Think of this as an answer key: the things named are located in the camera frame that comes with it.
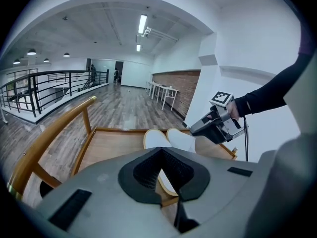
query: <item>wooden floor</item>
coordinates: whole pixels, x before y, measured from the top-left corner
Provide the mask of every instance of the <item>wooden floor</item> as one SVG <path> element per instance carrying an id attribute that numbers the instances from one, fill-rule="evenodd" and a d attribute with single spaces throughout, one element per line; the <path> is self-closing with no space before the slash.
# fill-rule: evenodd
<path id="1" fill-rule="evenodd" d="M 96 102 L 88 108 L 92 127 L 114 128 L 184 128 L 182 119 L 165 106 L 151 100 L 144 89 L 110 84 L 72 100 L 34 125 L 11 115 L 6 115 L 8 125 L 0 122 L 0 165 L 7 182 L 17 160 L 34 139 L 56 118 L 96 95 Z M 51 144 L 40 160 L 42 167 L 61 182 L 69 178 L 76 156 L 87 138 L 81 116 L 70 123 Z M 36 206 L 40 180 L 32 175 L 25 190 L 23 201 Z"/>

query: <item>wooden frame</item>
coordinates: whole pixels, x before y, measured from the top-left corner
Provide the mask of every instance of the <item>wooden frame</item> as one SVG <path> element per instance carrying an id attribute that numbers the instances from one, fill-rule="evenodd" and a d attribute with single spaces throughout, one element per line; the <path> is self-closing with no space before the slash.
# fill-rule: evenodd
<path id="1" fill-rule="evenodd" d="M 21 199 L 26 184 L 34 172 L 45 183 L 55 188 L 60 185 L 60 182 L 50 176 L 40 165 L 39 160 L 45 153 L 49 145 L 54 141 L 58 134 L 79 114 L 84 114 L 84 122 L 87 133 L 91 135 L 91 128 L 87 108 L 96 100 L 96 96 L 91 97 L 77 107 L 72 108 L 55 122 L 53 122 L 47 129 L 40 134 L 33 144 L 27 149 L 23 156 L 18 161 L 14 168 L 13 174 L 7 185 L 9 192 L 17 199 Z"/>

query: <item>person's arm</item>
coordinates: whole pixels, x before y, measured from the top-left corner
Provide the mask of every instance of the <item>person's arm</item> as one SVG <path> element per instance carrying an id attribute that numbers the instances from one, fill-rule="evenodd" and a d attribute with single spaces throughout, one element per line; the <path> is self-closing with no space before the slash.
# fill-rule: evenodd
<path id="1" fill-rule="evenodd" d="M 300 77 L 312 56 L 299 54 L 296 62 L 276 75 L 263 87 L 235 99 L 239 117 L 260 113 L 286 105 L 283 97 Z"/>

